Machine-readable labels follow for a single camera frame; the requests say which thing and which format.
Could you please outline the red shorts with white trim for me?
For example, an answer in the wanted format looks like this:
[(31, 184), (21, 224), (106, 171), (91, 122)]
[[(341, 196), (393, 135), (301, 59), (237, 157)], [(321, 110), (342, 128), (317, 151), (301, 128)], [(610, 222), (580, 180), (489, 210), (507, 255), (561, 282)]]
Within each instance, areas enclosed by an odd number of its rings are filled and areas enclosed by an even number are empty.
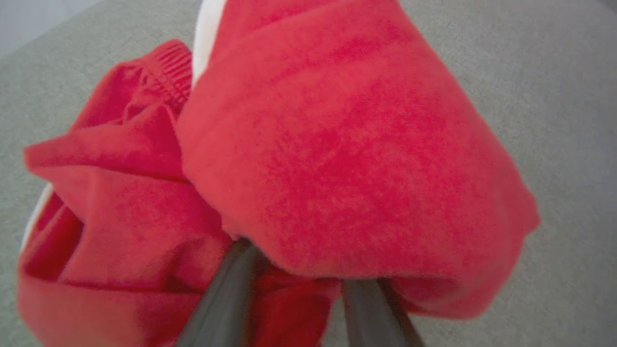
[(17, 309), (44, 347), (176, 347), (240, 239), (250, 347), (321, 347), (345, 280), (472, 319), (539, 223), (399, 0), (203, 0), (192, 49), (116, 65), (24, 156), (47, 185)]

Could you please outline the grey fabric sofa cushion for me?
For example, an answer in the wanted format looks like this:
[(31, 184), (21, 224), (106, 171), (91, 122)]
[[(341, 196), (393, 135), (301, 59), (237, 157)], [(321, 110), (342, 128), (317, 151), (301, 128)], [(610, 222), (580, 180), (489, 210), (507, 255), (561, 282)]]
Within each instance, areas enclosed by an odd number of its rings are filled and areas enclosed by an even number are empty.
[[(428, 347), (617, 347), (617, 13), (596, 0), (402, 0), (508, 148), (542, 224), (482, 317), (414, 318)], [(102, 75), (170, 38), (199, 0), (104, 0), (0, 60), (0, 347), (44, 183), (23, 149), (63, 133)]]

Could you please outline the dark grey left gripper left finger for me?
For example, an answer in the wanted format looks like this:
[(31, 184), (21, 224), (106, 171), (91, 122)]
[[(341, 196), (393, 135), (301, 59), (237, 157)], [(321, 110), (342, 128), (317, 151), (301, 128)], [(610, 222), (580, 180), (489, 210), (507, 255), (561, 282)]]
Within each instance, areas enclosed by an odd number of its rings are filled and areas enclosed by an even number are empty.
[(250, 347), (253, 286), (260, 251), (236, 241), (184, 326), (176, 347)]

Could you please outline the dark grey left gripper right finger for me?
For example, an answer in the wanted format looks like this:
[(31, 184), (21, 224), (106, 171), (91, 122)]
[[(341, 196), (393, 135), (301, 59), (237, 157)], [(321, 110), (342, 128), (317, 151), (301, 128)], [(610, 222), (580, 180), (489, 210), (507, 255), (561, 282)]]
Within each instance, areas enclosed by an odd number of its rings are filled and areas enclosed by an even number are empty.
[(349, 347), (426, 347), (385, 279), (345, 280)]

